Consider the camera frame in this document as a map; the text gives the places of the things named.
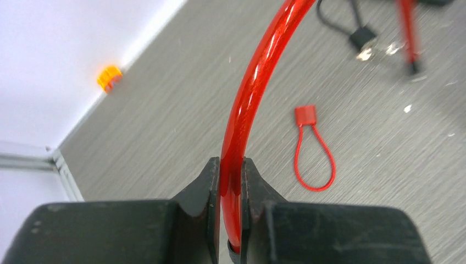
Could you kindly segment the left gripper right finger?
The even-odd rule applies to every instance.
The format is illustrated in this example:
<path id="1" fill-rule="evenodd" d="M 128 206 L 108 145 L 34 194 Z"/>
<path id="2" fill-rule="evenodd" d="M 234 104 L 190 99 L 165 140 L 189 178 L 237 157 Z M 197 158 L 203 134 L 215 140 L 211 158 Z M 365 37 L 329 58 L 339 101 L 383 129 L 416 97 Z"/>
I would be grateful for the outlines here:
<path id="1" fill-rule="evenodd" d="M 431 262 L 415 224 L 399 209 L 287 201 L 250 158 L 241 181 L 241 263 Z"/>

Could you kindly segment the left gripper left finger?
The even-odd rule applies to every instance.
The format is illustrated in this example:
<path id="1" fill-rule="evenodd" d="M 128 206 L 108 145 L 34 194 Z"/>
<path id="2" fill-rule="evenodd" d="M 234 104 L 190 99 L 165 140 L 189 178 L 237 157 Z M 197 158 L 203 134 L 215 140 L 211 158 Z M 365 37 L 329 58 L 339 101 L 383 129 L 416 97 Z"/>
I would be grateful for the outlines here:
<path id="1" fill-rule="evenodd" d="M 217 263 L 219 159 L 168 200 L 49 203 L 25 220 L 4 263 Z"/>

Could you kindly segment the red cable padlock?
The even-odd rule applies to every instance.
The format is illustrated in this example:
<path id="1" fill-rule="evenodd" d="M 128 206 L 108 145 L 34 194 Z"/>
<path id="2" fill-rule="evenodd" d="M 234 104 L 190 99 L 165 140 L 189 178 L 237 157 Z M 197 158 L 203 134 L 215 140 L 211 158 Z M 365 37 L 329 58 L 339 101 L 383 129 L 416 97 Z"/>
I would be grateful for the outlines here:
<path id="1" fill-rule="evenodd" d="M 294 155 L 294 171 L 295 171 L 295 176 L 297 181 L 307 190 L 312 191 L 312 192 L 321 192 L 333 184 L 335 177 L 336 177 L 336 163 L 334 160 L 334 157 L 326 145 L 325 141 L 323 138 L 320 136 L 317 128 L 317 109 L 315 105 L 307 105 L 307 106 L 299 106 L 295 108 L 295 123 L 298 127 L 298 141 L 295 149 L 295 155 Z M 321 186 L 321 187 L 312 187 L 308 185 L 303 179 L 302 176 L 299 172 L 299 154 L 301 150 L 301 145 L 303 141 L 303 134 L 304 134 L 304 127 L 309 126 L 311 127 L 317 141 L 320 143 L 323 151 L 326 153 L 330 168 L 331 168 L 331 174 L 328 182 Z"/>

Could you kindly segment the small silver keys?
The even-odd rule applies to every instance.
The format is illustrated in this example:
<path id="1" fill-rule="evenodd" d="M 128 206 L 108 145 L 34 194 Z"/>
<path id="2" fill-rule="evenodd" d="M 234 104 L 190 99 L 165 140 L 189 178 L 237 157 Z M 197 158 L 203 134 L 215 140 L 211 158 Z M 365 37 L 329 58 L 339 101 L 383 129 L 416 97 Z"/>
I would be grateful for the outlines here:
<path id="1" fill-rule="evenodd" d="M 372 48 L 365 48 L 360 51 L 356 58 L 360 61 L 368 61 L 373 56 Z"/>

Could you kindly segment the black cable padlock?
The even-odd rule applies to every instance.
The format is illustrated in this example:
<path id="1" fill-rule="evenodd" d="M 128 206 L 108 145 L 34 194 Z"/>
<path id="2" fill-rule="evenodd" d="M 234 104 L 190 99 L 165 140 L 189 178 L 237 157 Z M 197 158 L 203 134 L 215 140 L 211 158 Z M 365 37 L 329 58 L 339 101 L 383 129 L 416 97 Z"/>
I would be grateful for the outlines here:
<path id="1" fill-rule="evenodd" d="M 372 49 L 375 46 L 377 35 L 371 30 L 367 25 L 363 24 L 363 19 L 360 14 L 359 5 L 357 1 L 350 0 L 350 5 L 352 7 L 352 12 L 356 21 L 357 28 L 354 31 L 350 31 L 343 26 L 333 23 L 327 19 L 323 12 L 321 11 L 322 0 L 317 0 L 316 3 L 316 13 L 317 17 L 322 24 L 325 26 L 345 35 L 348 37 L 349 42 L 359 53 L 364 52 L 365 50 Z"/>

